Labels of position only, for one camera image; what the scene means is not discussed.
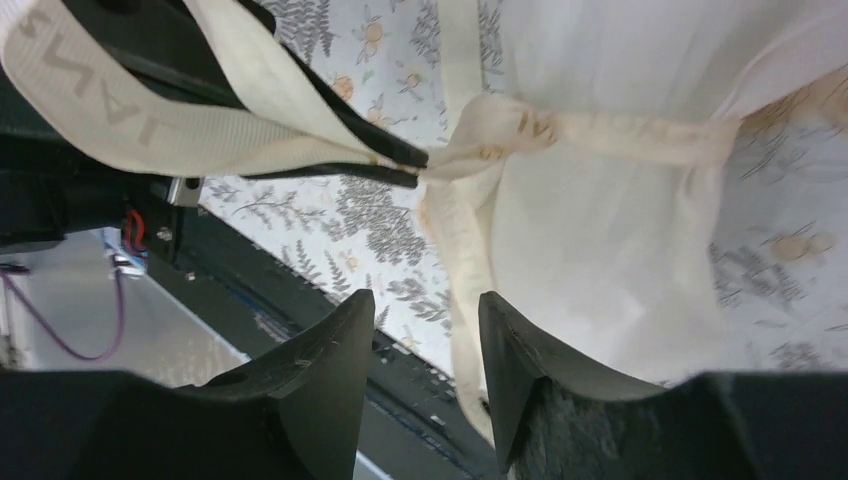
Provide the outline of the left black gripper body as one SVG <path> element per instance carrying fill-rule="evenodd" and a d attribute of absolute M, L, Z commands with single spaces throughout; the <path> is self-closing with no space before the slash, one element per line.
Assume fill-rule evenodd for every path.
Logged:
<path fill-rule="evenodd" d="M 168 99 L 240 107 L 181 1 L 68 1 L 66 7 L 145 87 Z M 203 181 L 116 170 L 71 146 L 1 78 L 1 251 L 48 250 L 117 227 L 133 249 L 169 253 Z"/>

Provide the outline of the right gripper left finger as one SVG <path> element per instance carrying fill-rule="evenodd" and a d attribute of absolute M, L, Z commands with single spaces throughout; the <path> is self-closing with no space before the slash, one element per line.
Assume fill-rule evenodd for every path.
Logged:
<path fill-rule="evenodd" d="M 215 479 L 350 479 L 354 473 L 375 301 L 355 291 L 273 350 L 183 393 L 222 408 L 234 446 Z"/>

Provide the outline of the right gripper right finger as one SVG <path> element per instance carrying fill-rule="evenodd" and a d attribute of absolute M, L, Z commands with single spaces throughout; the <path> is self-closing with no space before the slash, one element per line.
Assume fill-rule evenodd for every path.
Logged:
<path fill-rule="evenodd" d="M 479 323 L 497 458 L 511 474 L 667 474 L 656 419 L 633 407 L 660 387 L 611 369 L 530 322 L 495 292 Z"/>

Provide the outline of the cream ribbon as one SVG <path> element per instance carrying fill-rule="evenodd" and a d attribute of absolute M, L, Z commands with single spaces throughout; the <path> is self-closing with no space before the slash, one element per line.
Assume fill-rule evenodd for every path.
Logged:
<path fill-rule="evenodd" d="M 330 107 L 335 92 L 236 1 L 190 1 L 238 109 L 168 100 L 143 86 L 60 1 L 1 5 L 1 63 L 24 99 L 65 140 L 117 169 L 174 177 L 264 174 L 341 162 L 422 173 L 430 225 L 453 295 L 453 368 L 461 409 L 493 441 L 480 398 L 481 294 L 494 287 L 485 209 L 505 157 L 563 140 L 651 163 L 725 161 L 736 119 L 686 124 L 605 113 L 546 113 L 482 90 L 479 5 L 442 1 L 446 147 L 420 152 L 368 143 Z"/>

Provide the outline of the white wrapping paper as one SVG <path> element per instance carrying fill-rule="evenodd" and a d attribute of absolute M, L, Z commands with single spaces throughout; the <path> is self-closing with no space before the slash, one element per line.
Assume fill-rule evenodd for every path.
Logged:
<path fill-rule="evenodd" d="M 736 123 L 847 62 L 843 1 L 506 1 L 506 92 L 562 120 Z M 563 130 L 505 164 L 492 216 L 498 291 L 618 371 L 679 381 L 747 366 L 719 310 L 708 248 L 728 135 L 670 161 L 607 154 Z"/>

